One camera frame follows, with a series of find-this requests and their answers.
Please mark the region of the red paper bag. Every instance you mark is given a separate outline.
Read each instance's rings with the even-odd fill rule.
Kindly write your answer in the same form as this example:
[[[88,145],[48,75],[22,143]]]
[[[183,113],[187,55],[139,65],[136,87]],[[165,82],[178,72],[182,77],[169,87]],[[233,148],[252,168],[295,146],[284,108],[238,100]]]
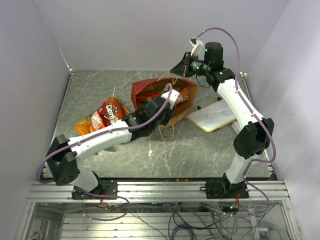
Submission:
[[[131,101],[137,110],[147,107],[150,101],[162,95],[168,83],[172,84],[173,89],[179,93],[179,97],[175,102],[175,110],[168,123],[158,127],[160,134],[162,133],[162,129],[172,128],[174,130],[175,124],[181,121],[191,110],[198,92],[198,86],[186,78],[178,76],[166,77],[163,74],[160,77],[136,81],[132,84],[131,88]]]

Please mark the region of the red doritos bag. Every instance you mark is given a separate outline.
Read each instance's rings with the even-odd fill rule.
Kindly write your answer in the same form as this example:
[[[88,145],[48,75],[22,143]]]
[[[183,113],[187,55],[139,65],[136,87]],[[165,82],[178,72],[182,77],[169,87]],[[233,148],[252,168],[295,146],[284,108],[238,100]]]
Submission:
[[[92,114],[89,126],[90,131],[95,132],[108,127],[129,113],[128,109],[116,97],[109,97]]]

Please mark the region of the orange honey dijon chip bag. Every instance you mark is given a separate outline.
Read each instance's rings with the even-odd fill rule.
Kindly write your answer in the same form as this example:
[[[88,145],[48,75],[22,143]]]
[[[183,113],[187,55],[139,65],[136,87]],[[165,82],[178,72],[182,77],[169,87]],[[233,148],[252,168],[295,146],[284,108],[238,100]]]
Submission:
[[[74,122],[74,130],[80,136],[91,133],[90,120],[88,120],[88,121],[78,120],[78,121]]]

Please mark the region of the red cheetos bag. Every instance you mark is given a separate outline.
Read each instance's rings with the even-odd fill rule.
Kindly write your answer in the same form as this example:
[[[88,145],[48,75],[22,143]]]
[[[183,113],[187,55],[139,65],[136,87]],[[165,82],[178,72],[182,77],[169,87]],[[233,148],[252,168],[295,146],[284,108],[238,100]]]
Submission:
[[[137,94],[135,96],[135,98],[138,102],[146,103],[146,102],[152,101],[153,99],[155,99],[158,96],[159,96],[158,92],[146,92],[146,93],[140,92],[139,94]]]

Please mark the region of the tan kettle chip bag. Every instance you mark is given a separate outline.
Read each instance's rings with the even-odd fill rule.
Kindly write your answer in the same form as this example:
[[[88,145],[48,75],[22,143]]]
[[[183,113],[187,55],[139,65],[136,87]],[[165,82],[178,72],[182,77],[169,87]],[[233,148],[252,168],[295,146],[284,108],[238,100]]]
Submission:
[[[81,122],[89,121],[91,119],[91,117],[92,117],[92,114],[88,114],[85,117],[81,118],[80,121]]]

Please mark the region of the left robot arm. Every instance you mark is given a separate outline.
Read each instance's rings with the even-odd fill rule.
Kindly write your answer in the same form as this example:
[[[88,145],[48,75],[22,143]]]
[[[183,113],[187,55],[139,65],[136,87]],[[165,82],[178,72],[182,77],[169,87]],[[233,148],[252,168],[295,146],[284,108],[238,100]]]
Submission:
[[[81,170],[78,163],[115,145],[148,137],[159,125],[169,122],[177,98],[178,94],[166,92],[146,108],[127,114],[108,127],[78,137],[55,137],[46,155],[55,184],[72,184],[83,189],[89,198],[98,198],[102,193],[99,177],[93,171]]]

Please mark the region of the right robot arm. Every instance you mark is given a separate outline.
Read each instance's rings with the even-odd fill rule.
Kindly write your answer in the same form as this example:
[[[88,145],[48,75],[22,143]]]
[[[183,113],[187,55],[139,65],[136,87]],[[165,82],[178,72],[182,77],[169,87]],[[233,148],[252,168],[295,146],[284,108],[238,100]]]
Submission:
[[[183,78],[204,76],[210,87],[226,101],[235,115],[240,131],[233,141],[235,156],[221,178],[220,192],[233,197],[244,186],[244,176],[254,157],[271,143],[274,121],[261,115],[243,93],[236,76],[224,67],[223,47],[218,42],[204,44],[199,38],[190,40],[192,50],[185,52],[171,73]]]

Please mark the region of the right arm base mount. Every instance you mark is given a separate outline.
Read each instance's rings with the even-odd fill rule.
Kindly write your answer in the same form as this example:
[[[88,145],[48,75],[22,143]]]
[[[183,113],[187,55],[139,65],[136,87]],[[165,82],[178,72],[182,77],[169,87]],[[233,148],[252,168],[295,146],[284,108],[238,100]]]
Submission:
[[[231,184],[224,178],[212,178],[199,190],[205,192],[207,199],[235,199],[236,196],[247,199],[249,197],[247,184],[244,181]]]

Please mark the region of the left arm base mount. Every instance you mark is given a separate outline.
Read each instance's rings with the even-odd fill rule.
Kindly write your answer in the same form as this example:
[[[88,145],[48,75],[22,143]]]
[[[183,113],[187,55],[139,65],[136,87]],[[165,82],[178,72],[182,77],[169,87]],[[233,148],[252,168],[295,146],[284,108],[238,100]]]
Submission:
[[[99,181],[98,186],[89,192],[90,194],[87,194],[83,192],[79,187],[74,186],[73,192],[71,193],[71,198],[73,200],[93,200],[93,199],[102,199],[102,197],[96,197],[94,195],[102,195],[104,196],[103,198],[105,199],[105,196],[107,199],[115,200],[116,195],[118,193],[118,184],[114,180],[102,178]]]

